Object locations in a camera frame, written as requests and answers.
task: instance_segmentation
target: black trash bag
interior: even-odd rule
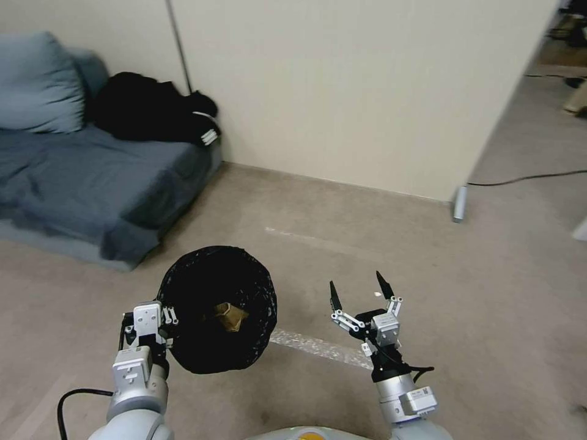
[[[165,274],[156,299],[173,306],[179,320],[170,330],[171,353],[196,374],[249,367],[277,324],[269,272],[238,247],[210,246],[184,255]],[[225,303],[241,318],[235,326],[219,312]]]

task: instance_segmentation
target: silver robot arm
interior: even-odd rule
[[[415,381],[432,367],[412,367],[402,360],[397,350],[400,323],[399,310],[403,298],[395,296],[391,286],[377,272],[386,309],[372,310],[352,317],[342,311],[334,283],[330,282],[332,321],[362,340],[361,349],[373,362],[372,379],[379,392],[379,407],[392,431],[392,439],[452,440],[442,427],[425,419],[438,406],[432,388],[417,387]]]
[[[169,372],[165,354],[173,340],[161,335],[161,327],[177,325],[175,312],[172,307],[150,301],[125,317],[132,323],[124,327],[124,332],[128,340],[134,339],[129,348],[116,355],[112,366],[116,389],[106,415],[107,424],[90,440],[173,440],[173,432],[163,419]]]

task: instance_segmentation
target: white floor tape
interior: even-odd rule
[[[360,350],[354,350],[353,348],[333,344],[322,339],[304,336],[300,333],[276,328],[271,333],[269,341],[348,365],[354,365],[368,370],[373,368],[369,358]]]
[[[269,235],[288,238],[292,241],[296,241],[297,243],[307,244],[312,248],[326,249],[327,251],[337,252],[339,254],[352,255],[353,257],[361,260],[372,261],[375,263],[380,263],[387,260],[385,255],[380,254],[379,252],[367,251],[365,249],[361,249],[360,247],[348,246],[346,244],[337,243],[336,241],[323,240],[321,238],[307,235],[298,235],[292,232],[280,231],[270,227],[266,227],[265,232],[267,232]]]

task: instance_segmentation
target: hallway floor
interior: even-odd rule
[[[587,121],[560,110],[569,93],[525,78],[472,180],[587,168]],[[430,418],[455,439],[584,439],[587,243],[571,233],[586,215],[587,175],[470,188],[454,224],[443,203],[227,165],[132,273],[0,242],[0,438],[56,439],[61,394],[112,388],[122,312],[154,298],[182,254],[231,244],[270,270],[279,328],[350,348],[328,281],[355,313],[382,304],[381,271],[404,297],[405,360],[436,367],[420,382],[440,403]],[[240,372],[193,376],[170,361],[177,439],[311,424],[386,438],[363,368],[275,344]],[[69,438],[87,438],[107,405],[71,397]]]

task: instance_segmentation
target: blue cushion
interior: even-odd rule
[[[84,89],[49,32],[0,35],[0,128],[69,133],[84,123]]]

